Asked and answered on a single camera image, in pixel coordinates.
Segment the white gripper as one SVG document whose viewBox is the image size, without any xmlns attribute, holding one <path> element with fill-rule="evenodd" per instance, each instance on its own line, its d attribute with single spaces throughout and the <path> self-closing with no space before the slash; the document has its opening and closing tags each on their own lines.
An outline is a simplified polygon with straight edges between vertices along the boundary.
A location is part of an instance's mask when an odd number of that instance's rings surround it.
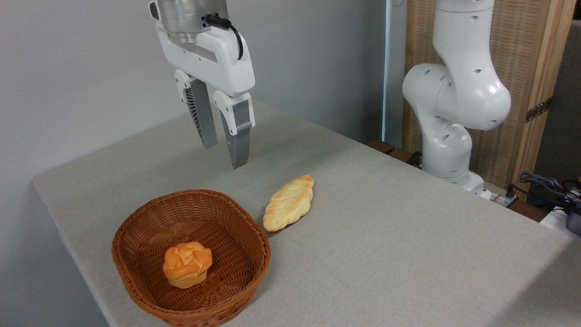
<svg viewBox="0 0 581 327">
<path fill-rule="evenodd" d="M 234 169 L 248 162 L 256 125 L 251 95 L 255 74 L 243 36 L 228 19 L 224 0 L 152 0 L 149 11 L 164 56 L 205 149 L 218 145 L 207 85 L 220 110 Z"/>
</svg>

